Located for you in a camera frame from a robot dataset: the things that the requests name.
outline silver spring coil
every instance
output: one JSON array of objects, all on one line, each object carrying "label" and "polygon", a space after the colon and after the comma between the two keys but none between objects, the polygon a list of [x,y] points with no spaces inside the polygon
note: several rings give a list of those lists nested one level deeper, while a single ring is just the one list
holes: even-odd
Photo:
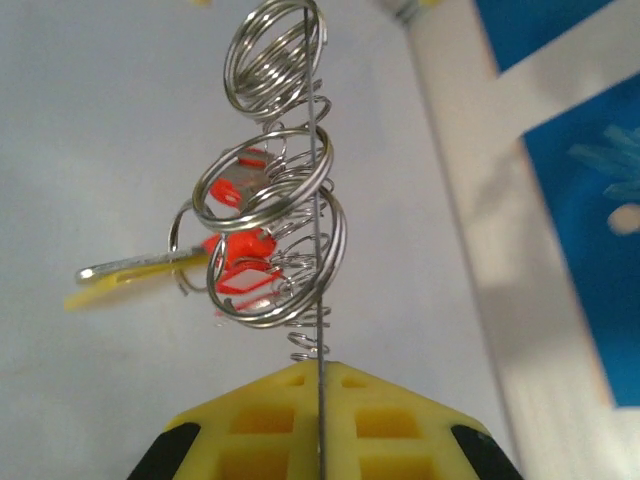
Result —
[{"label": "silver spring coil", "polygon": [[[233,37],[225,60],[225,92],[231,105],[261,125],[263,133],[225,150],[202,174],[191,201],[182,206],[174,219],[169,239],[170,249],[175,250],[180,220],[191,209],[205,227],[220,234],[208,264],[206,287],[196,287],[179,271],[175,272],[176,280],[185,293],[207,291],[215,307],[226,317],[252,328],[315,327],[318,300],[335,277],[346,247],[346,218],[333,195],[334,184],[328,178],[333,163],[329,135],[316,127],[319,146],[315,152],[316,162],[312,164],[310,150],[289,152],[290,145],[296,140],[308,140],[309,121],[294,127],[285,127],[282,121],[287,113],[309,101],[321,106],[315,114],[316,122],[331,109],[329,99],[316,94],[322,81],[314,80],[311,88],[307,85],[304,21],[295,23],[257,51],[257,44],[274,25],[285,18],[290,19],[292,14],[299,13],[302,18],[304,9],[308,12],[306,31],[310,32],[311,64],[315,73],[327,41],[327,30],[324,17],[313,0],[267,0],[247,16]],[[269,145],[276,141],[283,147],[273,154],[273,161],[265,169],[269,184],[253,195],[238,215],[216,215],[206,203],[214,182],[247,148],[258,146],[268,151]],[[304,233],[303,229],[315,220],[316,193],[321,216],[330,219],[328,231],[320,236],[322,262],[317,261],[313,249],[316,236],[304,235],[271,257],[270,263],[282,272],[282,277],[272,285],[271,300],[266,308],[241,311],[229,298],[221,298],[216,283],[227,261],[229,235],[262,228],[280,242],[290,235]],[[329,315],[331,309],[323,307],[322,313]],[[315,338],[290,332],[287,339],[305,351],[291,354],[292,360],[315,358],[318,350]],[[324,352],[329,353],[327,346]]]}]

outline blue panel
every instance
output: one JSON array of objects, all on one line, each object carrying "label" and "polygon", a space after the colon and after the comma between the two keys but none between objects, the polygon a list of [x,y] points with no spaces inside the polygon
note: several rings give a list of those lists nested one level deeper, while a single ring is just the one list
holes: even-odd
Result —
[{"label": "blue panel", "polygon": [[609,215],[640,203],[640,75],[525,135],[619,406],[640,406],[640,233]]},{"label": "blue panel", "polygon": [[528,57],[612,0],[476,0],[500,71]]}]

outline light blue snowflake design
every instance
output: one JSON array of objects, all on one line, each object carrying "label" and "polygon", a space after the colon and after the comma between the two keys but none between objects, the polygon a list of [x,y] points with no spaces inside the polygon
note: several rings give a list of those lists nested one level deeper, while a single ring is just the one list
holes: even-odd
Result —
[{"label": "light blue snowflake design", "polygon": [[640,128],[625,130],[611,125],[604,136],[613,148],[576,144],[567,152],[585,165],[620,180],[603,195],[622,202],[640,201]]}]

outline thin wire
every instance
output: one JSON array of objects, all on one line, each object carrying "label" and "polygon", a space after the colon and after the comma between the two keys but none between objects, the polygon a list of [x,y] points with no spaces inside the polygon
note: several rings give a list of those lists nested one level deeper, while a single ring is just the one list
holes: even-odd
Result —
[{"label": "thin wire", "polygon": [[[307,91],[309,92],[309,138],[311,143],[311,163],[316,165],[316,115],[314,112],[314,92],[313,92],[313,64],[311,59],[311,26],[309,24],[309,8],[304,9],[304,44],[307,64]],[[318,41],[322,41],[318,32]],[[322,264],[322,244],[320,240],[320,194],[315,193],[314,203],[314,228],[315,228],[315,250],[316,250],[316,272],[320,271]],[[325,433],[325,365],[324,365],[324,322],[322,297],[318,300],[316,307],[316,355],[318,357],[318,464],[319,480],[326,479],[326,433]]]}]

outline metal spring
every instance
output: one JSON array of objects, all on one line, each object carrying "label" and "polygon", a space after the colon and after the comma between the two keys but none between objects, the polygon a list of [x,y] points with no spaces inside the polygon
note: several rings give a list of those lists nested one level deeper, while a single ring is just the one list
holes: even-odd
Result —
[{"label": "metal spring", "polygon": [[[296,23],[266,48],[257,54],[254,52],[258,41],[274,24],[293,13],[302,13],[304,9],[309,12],[307,26],[304,21]],[[191,201],[183,205],[176,217],[170,235],[170,248],[175,249],[180,219],[190,209],[205,227],[220,233],[221,239],[207,268],[206,287],[196,287],[182,272],[176,272],[176,279],[185,293],[207,291],[216,308],[226,317],[252,328],[282,325],[315,327],[317,303],[332,282],[346,246],[346,219],[332,193],[333,182],[327,177],[333,163],[333,145],[329,135],[321,127],[316,127],[319,146],[316,148],[316,163],[312,164],[310,150],[289,153],[296,139],[308,139],[310,122],[293,128],[285,127],[282,122],[288,112],[307,105],[309,101],[322,105],[315,114],[316,122],[322,120],[331,109],[329,99],[316,95],[322,81],[313,81],[311,88],[306,82],[305,27],[310,32],[308,41],[315,73],[327,32],[322,13],[313,0],[267,0],[246,18],[236,32],[225,60],[225,92],[231,105],[260,124],[263,133],[225,150],[202,174]],[[237,161],[240,152],[253,146],[268,151],[274,141],[282,142],[283,147],[280,152],[273,154],[274,160],[265,169],[269,185],[249,199],[247,207],[240,214],[233,217],[214,214],[206,204],[213,183]],[[283,277],[274,283],[267,308],[239,311],[230,299],[220,298],[216,292],[216,282],[223,273],[227,259],[228,236],[233,232],[263,228],[274,239],[281,241],[301,232],[315,220],[316,193],[321,216],[330,218],[329,231],[322,232],[320,237],[322,262],[318,264],[314,250],[312,253],[301,252],[305,246],[316,244],[315,234],[304,235],[270,259],[271,264],[283,272]],[[322,313],[328,315],[331,309],[323,307]],[[306,351],[291,354],[292,360],[315,358],[318,349],[315,338],[290,332],[287,339]],[[325,346],[324,353],[328,352],[329,348]]]}]

